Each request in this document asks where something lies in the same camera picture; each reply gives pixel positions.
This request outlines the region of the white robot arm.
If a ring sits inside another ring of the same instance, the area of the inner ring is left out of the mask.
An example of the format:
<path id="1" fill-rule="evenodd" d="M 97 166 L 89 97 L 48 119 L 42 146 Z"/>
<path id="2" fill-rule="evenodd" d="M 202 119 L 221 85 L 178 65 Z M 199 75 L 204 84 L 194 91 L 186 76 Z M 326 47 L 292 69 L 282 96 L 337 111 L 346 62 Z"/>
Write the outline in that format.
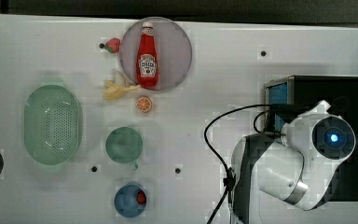
<path id="1" fill-rule="evenodd" d="M 351 125 L 328 112 L 322 100 L 306 112 L 287 120 L 277 136 L 255 133 L 235 146 L 229 193 L 232 224 L 259 221 L 255 195 L 264 192 L 302 211 L 325 202 L 339 165 L 356 147 Z"/>

